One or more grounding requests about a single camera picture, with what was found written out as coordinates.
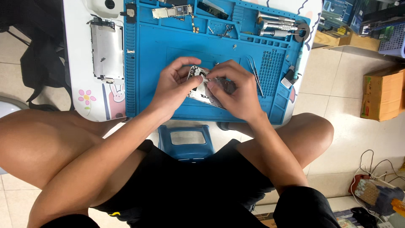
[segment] black cloth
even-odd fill
[[[274,186],[234,148],[238,143],[231,140],[205,160],[186,163],[146,140],[139,149],[147,155],[128,182],[111,199],[94,208],[136,228],[266,227],[250,211]],[[278,227],[300,227],[307,219],[311,223],[315,220],[317,227],[339,227],[326,198],[308,187],[284,191],[274,218]],[[52,226],[64,220],[77,220],[77,226],[98,227],[83,215],[53,220]]]

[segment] blue plastic stool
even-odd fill
[[[204,136],[204,144],[181,144],[174,145],[170,133],[176,131],[199,131]],[[159,132],[159,149],[172,158],[185,162],[198,162],[215,153],[212,146],[211,137],[209,135],[209,126],[201,127],[174,127],[167,128],[162,125],[158,128]]]

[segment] blue plastic basket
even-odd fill
[[[378,53],[405,58],[405,24],[394,27],[390,41],[380,43]]]

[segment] black shorts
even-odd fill
[[[215,202],[212,209],[227,200],[252,210],[265,193],[275,188],[235,149],[238,143],[232,139],[203,161],[186,163],[145,140],[138,149],[147,155],[134,174],[117,194],[94,208],[128,224],[139,221],[146,207],[161,202],[189,203],[209,197],[210,202]]]

